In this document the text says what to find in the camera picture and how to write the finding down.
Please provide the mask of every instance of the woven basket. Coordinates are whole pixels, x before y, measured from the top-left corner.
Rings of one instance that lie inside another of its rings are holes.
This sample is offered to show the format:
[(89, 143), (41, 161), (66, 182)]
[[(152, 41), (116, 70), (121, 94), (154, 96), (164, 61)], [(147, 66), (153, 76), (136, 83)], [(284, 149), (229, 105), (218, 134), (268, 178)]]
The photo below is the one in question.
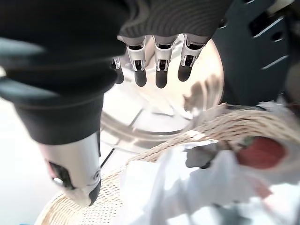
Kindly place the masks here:
[[(300, 144), (300, 135), (269, 112), (235, 111), (222, 115), (153, 149), (130, 159), (155, 162), (166, 149), (181, 143), (207, 139), (234, 141), (245, 136), (280, 138)], [(65, 195), (55, 197), (41, 212), (36, 225), (106, 225), (113, 221), (122, 206), (120, 199), (120, 168), (102, 178), (96, 202), (81, 208)]]

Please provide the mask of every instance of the black fingertip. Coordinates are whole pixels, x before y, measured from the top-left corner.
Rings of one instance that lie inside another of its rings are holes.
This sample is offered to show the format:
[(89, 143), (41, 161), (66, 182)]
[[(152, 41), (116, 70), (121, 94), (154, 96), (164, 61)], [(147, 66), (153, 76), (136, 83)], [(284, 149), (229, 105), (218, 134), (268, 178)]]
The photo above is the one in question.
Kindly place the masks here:
[(147, 82), (147, 77), (146, 77), (146, 71), (145, 70), (135, 71), (135, 82), (136, 82), (137, 86), (139, 86), (139, 87), (145, 86), (145, 84)]
[(120, 69), (116, 69), (117, 72), (117, 79), (115, 81), (116, 84), (121, 84), (124, 81), (124, 75), (123, 75), (123, 71), (122, 68)]
[(156, 71), (156, 86), (159, 88), (164, 88), (167, 85), (168, 72), (164, 70)]
[(94, 204), (96, 199), (98, 198), (99, 192), (101, 188), (101, 180), (97, 184), (97, 186), (90, 192), (89, 197), (90, 197), (90, 206)]
[(191, 75), (192, 68), (190, 66), (179, 66), (178, 69), (178, 79), (182, 82), (187, 81), (189, 76)]

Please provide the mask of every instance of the silver metal joint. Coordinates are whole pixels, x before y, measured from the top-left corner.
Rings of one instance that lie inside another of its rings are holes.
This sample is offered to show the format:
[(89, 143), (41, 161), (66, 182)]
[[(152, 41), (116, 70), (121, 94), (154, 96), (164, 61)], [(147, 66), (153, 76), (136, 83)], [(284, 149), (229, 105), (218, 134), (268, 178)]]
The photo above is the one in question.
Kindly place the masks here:
[(120, 63), (120, 58), (119, 57), (116, 57), (116, 58), (113, 58), (113, 62), (116, 66), (116, 69), (120, 69), (121, 68), (121, 63)]
[(118, 36), (127, 47), (130, 63), (134, 71), (145, 70), (145, 36), (137, 38), (128, 38)]
[(181, 62), (180, 64), (184, 66), (192, 67), (199, 57), (205, 44), (192, 42), (189, 39), (189, 34), (184, 34), (184, 43), (181, 51)]
[(173, 45), (177, 35), (172, 37), (153, 36), (153, 38), (155, 42), (156, 70), (160, 71), (163, 69), (164, 71), (168, 71)]

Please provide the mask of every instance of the robotic hand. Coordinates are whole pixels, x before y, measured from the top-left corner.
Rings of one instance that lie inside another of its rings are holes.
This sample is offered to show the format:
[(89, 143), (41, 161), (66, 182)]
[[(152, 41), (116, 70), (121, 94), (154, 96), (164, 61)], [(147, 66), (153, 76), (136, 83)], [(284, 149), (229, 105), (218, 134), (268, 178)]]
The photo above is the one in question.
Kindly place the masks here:
[[(235, 2), (253, 9), (274, 3)], [(127, 49), (136, 84), (144, 86), (145, 36), (153, 35), (156, 84), (163, 88), (174, 41), (183, 33), (178, 78), (184, 82), (216, 29), (226, 25), (231, 4), (232, 0), (0, 3), (0, 66), (6, 71), (0, 96), (14, 104), (39, 143), (53, 182), (66, 195), (89, 206), (100, 191), (100, 115), (103, 94), (124, 80), (118, 56)], [(247, 16), (254, 19), (259, 14), (249, 9)]]

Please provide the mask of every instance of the red object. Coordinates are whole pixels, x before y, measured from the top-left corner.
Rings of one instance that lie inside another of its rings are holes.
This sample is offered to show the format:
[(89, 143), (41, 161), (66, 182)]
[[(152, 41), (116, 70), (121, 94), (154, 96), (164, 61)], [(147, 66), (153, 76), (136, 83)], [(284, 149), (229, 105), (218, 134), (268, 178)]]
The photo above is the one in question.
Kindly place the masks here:
[(248, 145), (237, 152), (236, 157), (241, 165), (256, 169), (275, 167), (285, 156), (284, 147), (267, 137), (251, 137)]

